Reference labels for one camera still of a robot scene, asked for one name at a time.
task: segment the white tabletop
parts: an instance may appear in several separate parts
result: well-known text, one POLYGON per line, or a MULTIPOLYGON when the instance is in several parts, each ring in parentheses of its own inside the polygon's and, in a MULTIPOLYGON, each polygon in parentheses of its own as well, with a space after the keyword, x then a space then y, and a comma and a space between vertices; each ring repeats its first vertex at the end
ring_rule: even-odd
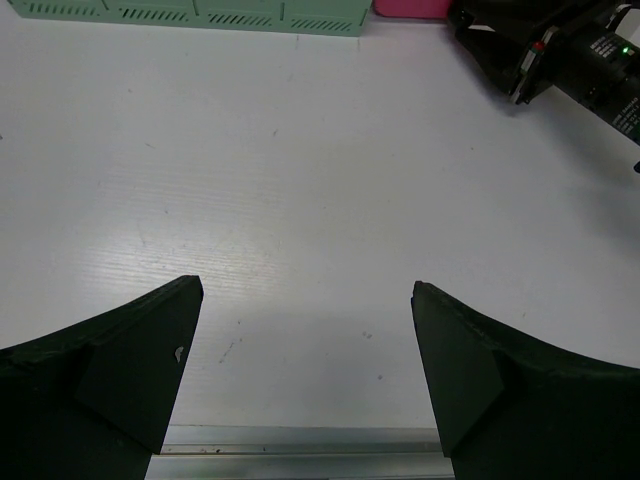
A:
POLYGON ((640 150, 510 107, 438 24, 360 39, 47 22, 0 2, 0 347, 182 274, 176 424, 432 427, 413 282, 640 367, 640 150))

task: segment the green plastic crate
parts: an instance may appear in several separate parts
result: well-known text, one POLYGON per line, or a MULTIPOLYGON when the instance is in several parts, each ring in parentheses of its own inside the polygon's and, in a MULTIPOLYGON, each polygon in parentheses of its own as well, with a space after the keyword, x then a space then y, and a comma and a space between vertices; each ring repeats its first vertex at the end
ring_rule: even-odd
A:
POLYGON ((371 0, 8 0, 22 17, 358 36, 371 0))

